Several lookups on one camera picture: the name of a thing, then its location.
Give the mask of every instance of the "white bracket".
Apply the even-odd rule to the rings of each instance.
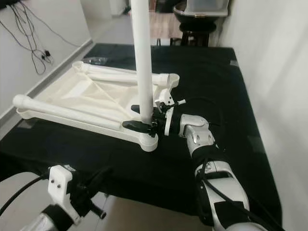
[[[160,104],[164,103],[165,105],[174,105],[174,101],[173,98],[170,94],[170,91],[168,89],[163,89],[159,96],[158,99],[155,100],[155,105],[158,108],[158,110],[160,112],[162,112],[161,108],[160,108]],[[166,112],[166,125],[165,125],[165,136],[169,135],[169,130],[170,130],[170,125],[171,125],[171,119],[172,119],[172,115],[173,115],[173,110],[174,108],[170,108],[169,110],[167,110]]]
[[[61,165],[50,168],[48,193],[54,203],[58,204],[73,220],[75,225],[81,218],[70,202],[70,193],[67,193],[67,184],[73,179],[72,173]]]

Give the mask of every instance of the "black clamp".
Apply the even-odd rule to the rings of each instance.
[[[71,204],[81,217],[86,216],[90,211],[95,213],[100,219],[106,216],[106,212],[97,207],[91,198],[100,190],[103,182],[111,172],[111,167],[104,167],[95,172],[85,182],[81,183],[80,178],[77,177],[78,180],[69,185],[67,190],[71,193]]]
[[[139,105],[132,105],[132,111],[140,113]],[[155,137],[157,133],[164,129],[166,119],[163,113],[161,113],[157,107],[154,108],[151,124],[144,124],[141,121],[130,120],[124,121],[122,126],[132,131],[147,133],[151,137]]]

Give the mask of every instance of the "white pipe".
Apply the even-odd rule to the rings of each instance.
[[[135,45],[140,116],[150,124],[153,114],[150,14],[148,0],[131,0],[131,18]]]
[[[110,74],[124,74],[124,71],[118,71],[106,66],[98,66],[98,65],[91,65],[85,64],[83,61],[76,61],[72,64],[72,67],[75,69],[76,72],[83,72],[85,74],[88,73],[110,73]]]
[[[99,127],[109,128],[117,131],[120,130],[121,124],[118,122],[100,118],[94,115],[89,115],[72,109],[59,107],[48,103],[43,103],[37,100],[33,100],[26,95],[16,95],[13,99],[13,104],[15,107],[21,109],[30,109],[33,111],[43,112],[72,120],[77,120],[87,124],[97,125]]]
[[[136,74],[87,74],[92,80],[109,81],[109,82],[122,82],[122,83],[134,83],[137,84]],[[169,74],[154,74],[152,75],[153,84],[161,87],[169,87],[170,77]]]

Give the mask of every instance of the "black cloth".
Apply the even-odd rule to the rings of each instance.
[[[97,44],[86,57],[108,57],[107,66],[135,69],[130,45]],[[152,47],[154,73],[177,73],[175,100],[204,96],[221,107],[226,132],[221,146],[235,175],[249,194],[281,222],[281,205],[236,56],[231,48]],[[186,114],[213,123],[219,136],[219,116],[210,103],[191,101],[180,106]],[[41,119],[15,126],[0,142],[1,178],[22,171],[43,172],[56,164],[70,164],[84,174],[110,165],[114,172],[102,191],[186,214],[196,214],[193,164],[186,140],[161,136],[155,151],[139,145]]]

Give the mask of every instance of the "tiled floor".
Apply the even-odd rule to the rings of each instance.
[[[108,22],[88,21],[94,42],[133,44],[130,17],[123,15]],[[0,182],[0,206],[20,187],[35,177],[32,173],[21,173]],[[103,207],[105,196],[99,193],[94,202]],[[51,202],[47,193],[47,181],[41,181],[24,192],[0,217],[0,231],[17,231],[35,218]],[[109,196],[104,205],[107,217],[99,220],[89,213],[78,227],[70,231],[209,231],[198,217],[162,209],[127,199]]]

